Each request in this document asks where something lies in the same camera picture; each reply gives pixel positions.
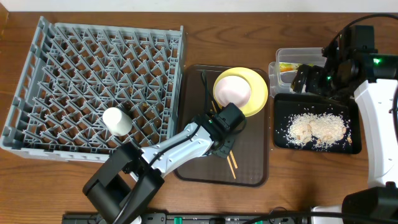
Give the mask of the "green snack wrapper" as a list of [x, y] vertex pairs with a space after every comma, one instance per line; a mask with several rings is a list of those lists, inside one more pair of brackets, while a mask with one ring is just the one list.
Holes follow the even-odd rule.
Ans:
[[301, 63], [279, 62], [279, 71], [280, 73], [296, 72], [301, 65]]

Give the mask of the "white bowl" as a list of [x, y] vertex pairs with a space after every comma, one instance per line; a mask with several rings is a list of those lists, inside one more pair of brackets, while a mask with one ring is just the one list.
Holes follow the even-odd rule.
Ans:
[[217, 82], [214, 96], [221, 106], [234, 103], [238, 108], [245, 106], [251, 97], [249, 83], [238, 76], [227, 76]]

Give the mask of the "white plastic cup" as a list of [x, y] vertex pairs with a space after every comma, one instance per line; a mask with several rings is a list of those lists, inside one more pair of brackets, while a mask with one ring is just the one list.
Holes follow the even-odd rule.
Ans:
[[132, 119], [117, 107], [106, 109], [102, 119], [112, 135], [125, 136], [132, 129]]

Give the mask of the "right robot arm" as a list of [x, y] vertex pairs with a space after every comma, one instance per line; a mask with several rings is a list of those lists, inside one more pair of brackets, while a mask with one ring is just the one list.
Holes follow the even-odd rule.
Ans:
[[380, 54], [373, 26], [349, 26], [322, 50], [323, 67], [301, 65], [291, 88], [343, 101], [353, 97], [368, 148], [368, 189], [347, 195], [342, 213], [397, 220], [397, 56]]

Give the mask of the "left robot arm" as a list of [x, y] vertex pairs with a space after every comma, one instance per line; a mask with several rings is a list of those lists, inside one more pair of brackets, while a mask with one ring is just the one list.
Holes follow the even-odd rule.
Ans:
[[184, 163], [232, 143], [243, 112], [229, 103], [218, 113], [196, 115], [182, 132], [148, 147], [119, 146], [83, 187], [83, 193], [106, 223], [133, 223], [164, 184], [165, 176]]

